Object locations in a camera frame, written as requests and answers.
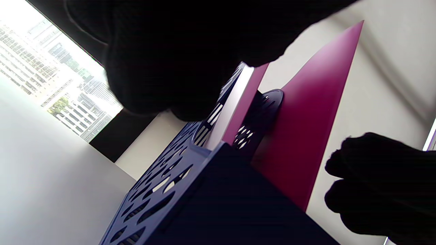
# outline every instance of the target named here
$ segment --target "pink board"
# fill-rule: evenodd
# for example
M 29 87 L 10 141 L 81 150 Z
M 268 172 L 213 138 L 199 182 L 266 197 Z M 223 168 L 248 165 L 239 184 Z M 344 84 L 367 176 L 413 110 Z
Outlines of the pink board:
M 363 21 L 320 49 L 282 88 L 282 108 L 255 168 L 307 209 Z

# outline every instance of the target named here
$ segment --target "city buildings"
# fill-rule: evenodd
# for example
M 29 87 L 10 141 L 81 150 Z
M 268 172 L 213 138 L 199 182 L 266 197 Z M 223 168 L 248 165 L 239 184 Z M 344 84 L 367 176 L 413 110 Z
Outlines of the city buildings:
M 104 78 L 97 79 L 73 58 L 61 35 L 48 20 L 25 37 L 0 21 L 0 82 L 11 82 L 90 142 L 122 106 Z
M 56 45 L 56 40 L 63 33 L 49 20 L 44 19 L 27 32 L 27 39 L 45 50 Z
M 108 102 L 111 106 L 121 106 L 115 95 L 110 91 L 107 83 L 101 81 L 100 79 L 92 76 L 88 77 L 81 85 L 79 85 L 79 89 L 83 90 L 87 94 L 94 95 L 95 97 Z
M 0 21 L 0 72 L 41 100 L 56 88 L 59 67 Z

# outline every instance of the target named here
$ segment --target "building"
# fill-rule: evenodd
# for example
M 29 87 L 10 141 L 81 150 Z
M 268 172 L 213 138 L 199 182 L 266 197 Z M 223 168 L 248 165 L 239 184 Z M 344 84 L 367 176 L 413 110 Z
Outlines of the building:
M 110 91 L 106 82 L 102 82 L 94 77 L 88 77 L 84 80 L 83 84 L 79 85 L 79 88 L 87 94 L 91 94 L 108 102 L 111 106 L 119 107 L 120 110 L 122 108 L 115 95 Z
M 61 43 L 56 44 L 49 51 L 55 59 L 59 60 L 61 64 L 67 62 L 72 58 L 71 54 L 62 46 Z
M 91 76 L 91 73 L 85 68 L 82 68 L 61 43 L 57 43 L 48 51 L 48 53 L 57 59 L 61 64 L 65 63 L 71 70 L 79 74 L 79 76 L 81 76 L 83 79 Z
M 79 136 L 99 118 L 91 110 L 76 101 L 70 101 L 69 106 L 66 106 L 61 113 L 54 116 Z
M 36 26 L 31 28 L 26 37 L 34 44 L 42 47 L 45 50 L 50 50 L 54 45 L 56 45 L 56 40 L 62 35 L 55 25 L 53 25 L 49 20 L 44 19 L 39 22 Z
M 69 105 L 53 116 L 87 142 L 113 119 L 83 93 L 77 99 L 71 99 L 69 94 L 65 97 L 69 99 Z
M 88 143 L 91 142 L 112 119 L 109 114 L 103 113 L 80 137 Z
M 0 72 L 33 99 L 45 99 L 59 82 L 57 62 L 47 59 L 1 21 Z

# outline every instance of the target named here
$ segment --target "white wall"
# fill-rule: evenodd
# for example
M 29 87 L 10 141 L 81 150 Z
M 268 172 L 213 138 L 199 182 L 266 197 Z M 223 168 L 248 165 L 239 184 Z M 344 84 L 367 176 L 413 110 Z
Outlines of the white wall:
M 159 114 L 115 163 L 138 180 L 184 126 L 170 112 Z
M 310 27 L 290 45 L 284 56 L 269 65 L 260 90 L 265 92 L 281 88 L 316 51 L 344 29 L 332 19 Z M 416 118 L 359 47 L 307 209 L 308 215 L 343 245 L 382 245 L 385 240 L 384 237 L 352 233 L 343 225 L 340 216 L 331 212 L 324 202 L 325 193 L 336 180 L 325 172 L 326 160 L 346 137 L 359 136 L 368 131 L 421 149 L 429 128 Z
M 98 244 L 134 179 L 4 82 L 0 135 L 0 244 Z

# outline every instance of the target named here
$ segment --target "office building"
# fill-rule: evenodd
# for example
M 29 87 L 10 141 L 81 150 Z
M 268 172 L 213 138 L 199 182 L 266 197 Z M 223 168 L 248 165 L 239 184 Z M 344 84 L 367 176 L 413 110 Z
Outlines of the office building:
M 80 136 L 86 142 L 91 142 L 91 140 L 104 128 L 113 118 L 107 114 L 103 113 L 95 122 L 92 123 L 88 129 L 83 132 Z
M 120 110 L 122 108 L 115 95 L 110 91 L 106 82 L 102 82 L 94 77 L 89 77 L 84 80 L 84 83 L 81 84 L 79 88 L 87 94 L 94 95 L 95 97 L 108 102 L 111 106 L 119 107 Z
M 0 21 L 0 72 L 33 99 L 45 99 L 55 88 L 59 67 Z
M 54 116 L 79 136 L 98 119 L 96 114 L 77 101 L 70 101 L 69 106 Z
M 34 44 L 45 50 L 52 49 L 56 45 L 56 40 L 62 35 L 62 32 L 54 26 L 49 20 L 44 19 L 36 26 L 31 28 L 26 37 Z

